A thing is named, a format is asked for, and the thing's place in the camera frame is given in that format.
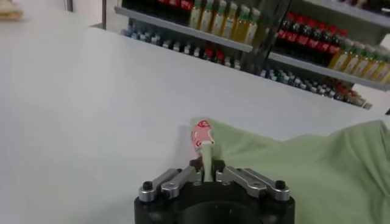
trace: white table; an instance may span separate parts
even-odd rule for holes
[[[0,23],[1,223],[132,223],[142,181],[194,157],[194,116],[279,140],[374,119],[390,124],[345,103],[85,28],[68,13],[27,14],[23,23]]]

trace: beverage display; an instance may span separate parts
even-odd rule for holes
[[[210,29],[211,17],[213,15],[213,3],[214,0],[207,0],[206,7],[202,12],[202,18],[200,19],[200,31],[208,32]]]
[[[217,13],[215,13],[213,22],[211,23],[210,33],[214,35],[219,35],[219,33],[221,32],[222,23],[224,22],[225,17],[225,8],[226,1],[220,0],[218,11]]]
[[[257,28],[258,28],[257,21],[258,21],[259,16],[260,16],[260,11],[255,9],[255,8],[252,8],[252,15],[250,17],[250,23],[248,26],[248,30],[245,34],[244,44],[249,44],[249,45],[252,44],[254,37],[255,37],[255,34],[257,32]]]
[[[222,28],[219,33],[219,36],[224,38],[230,38],[235,23],[236,13],[237,13],[237,4],[235,4],[232,1],[230,2],[229,12],[225,17],[224,22],[222,23]]]
[[[313,80],[311,77],[307,78],[303,75],[293,74],[290,71],[275,68],[258,70],[257,75],[264,79],[299,88],[322,97],[343,101],[367,110],[372,106],[356,91],[352,91],[349,87],[344,86],[337,79],[326,78],[325,80]]]
[[[195,0],[194,6],[191,9],[189,25],[193,29],[198,29],[199,27],[200,14],[202,13],[201,5],[202,5],[202,0]]]
[[[241,5],[241,11],[233,27],[231,39],[237,42],[244,42],[245,34],[247,33],[248,15],[250,9],[246,5]]]

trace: plastic bottle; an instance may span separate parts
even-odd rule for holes
[[[374,72],[372,77],[370,78],[373,81],[376,82],[386,82],[390,74],[390,54],[388,53],[382,64],[379,66],[379,68]]]
[[[235,4],[233,1],[230,2],[230,9],[225,17],[224,22],[222,23],[221,31],[219,33],[219,36],[224,38],[230,38],[235,22],[237,12],[237,4]]]
[[[202,19],[200,20],[199,30],[203,32],[208,32],[211,23],[211,16],[213,12],[211,11],[213,8],[214,0],[207,0],[206,8],[203,10]]]
[[[359,76],[361,72],[367,67],[369,62],[372,60],[374,56],[375,49],[370,46],[366,46],[361,53],[361,57],[359,61],[356,63],[355,67],[353,67],[350,74]]]
[[[284,52],[286,49],[286,38],[289,32],[288,30],[292,26],[293,21],[294,21],[294,14],[289,12],[287,14],[287,19],[283,20],[282,24],[280,25],[278,37],[275,42],[275,49],[279,52]]]
[[[347,60],[341,66],[340,71],[350,73],[360,59],[360,54],[364,49],[364,45],[358,42],[351,47]]]
[[[248,30],[245,34],[244,44],[248,44],[248,45],[252,44],[258,28],[257,21],[259,19],[259,16],[260,16],[260,11],[255,8],[252,8],[252,15],[250,17]]]
[[[363,71],[358,74],[358,76],[370,79],[374,72],[379,68],[383,61],[383,53],[380,50],[374,52],[372,60],[368,63],[368,65],[363,69]]]
[[[210,33],[214,35],[219,35],[221,32],[222,23],[224,22],[225,17],[225,9],[226,9],[226,1],[219,1],[219,8],[217,13],[215,13],[213,22],[211,23]]]
[[[199,19],[201,13],[202,0],[195,0],[194,6],[191,10],[190,22],[189,25],[193,29],[198,29],[199,27]]]
[[[348,59],[352,46],[353,42],[350,39],[344,39],[341,43],[341,50],[338,51],[335,56],[333,56],[328,65],[328,68],[340,71],[343,64]]]
[[[323,65],[329,65],[332,58],[340,51],[341,41],[347,36],[347,32],[345,30],[339,30],[338,33],[334,33],[331,40],[330,46],[326,55],[324,56]]]
[[[250,9],[245,5],[241,5],[241,11],[239,17],[236,20],[235,28],[232,32],[232,39],[237,42],[244,42],[245,34],[248,30],[248,15]]]

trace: store shelf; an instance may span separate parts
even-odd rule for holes
[[[336,11],[357,19],[361,19],[370,23],[377,24],[386,28],[390,28],[390,18],[383,15],[375,14],[363,9],[355,8],[350,5],[337,2],[336,0],[303,0],[314,5],[321,6],[332,11]]]
[[[145,15],[140,12],[136,12],[134,10],[129,10],[121,7],[115,7],[115,12],[120,15],[127,16],[132,19],[136,19],[138,21],[144,22],[144,23],[149,23],[158,27],[162,27],[165,29],[173,30],[179,33],[184,33],[192,37],[197,37],[203,40],[207,40],[213,43],[217,43],[223,46],[231,47],[243,52],[251,52],[252,51],[252,46],[238,43],[232,40],[228,40],[222,37],[218,37],[215,35],[212,35],[210,33],[205,33],[196,29],[192,29],[187,26],[183,26],[180,24],[176,24],[167,20],[163,20],[160,18],[156,18],[153,16]]]
[[[293,67],[305,69],[307,71],[312,71],[312,72],[317,73],[317,74],[326,75],[329,77],[344,80],[347,82],[360,84],[363,86],[368,86],[368,87],[371,87],[374,89],[379,89],[382,91],[390,90],[390,85],[383,85],[383,84],[378,83],[378,82],[373,82],[370,80],[362,79],[360,77],[356,77],[356,76],[349,75],[349,74],[346,74],[343,72],[331,70],[331,69],[328,69],[325,67],[314,65],[310,62],[301,61],[301,60],[291,58],[289,56],[281,55],[281,54],[278,54],[275,52],[271,52],[269,54],[269,59],[287,64],[287,65],[291,65]]]

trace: light green fabric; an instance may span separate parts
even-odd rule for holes
[[[381,121],[280,142],[206,120],[215,141],[200,148],[207,180],[211,158],[223,159],[285,180],[296,224],[390,224],[390,131]]]

